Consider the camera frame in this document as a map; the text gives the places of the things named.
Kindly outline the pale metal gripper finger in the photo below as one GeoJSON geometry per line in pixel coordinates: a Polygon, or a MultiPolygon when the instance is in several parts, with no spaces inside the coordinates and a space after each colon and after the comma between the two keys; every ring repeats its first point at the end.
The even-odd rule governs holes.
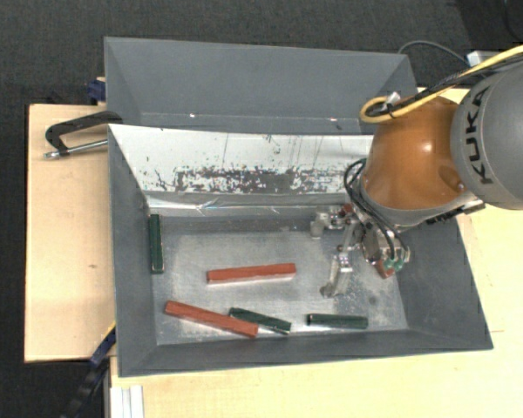
{"type": "Polygon", "coordinates": [[[331,261],[329,278],[325,285],[320,288],[324,298],[334,298],[347,293],[353,265],[346,253],[339,253],[331,261]]]}
{"type": "Polygon", "coordinates": [[[330,211],[316,211],[315,217],[310,221],[309,233],[313,239],[320,239],[325,230],[332,228],[333,214],[330,211]]]}

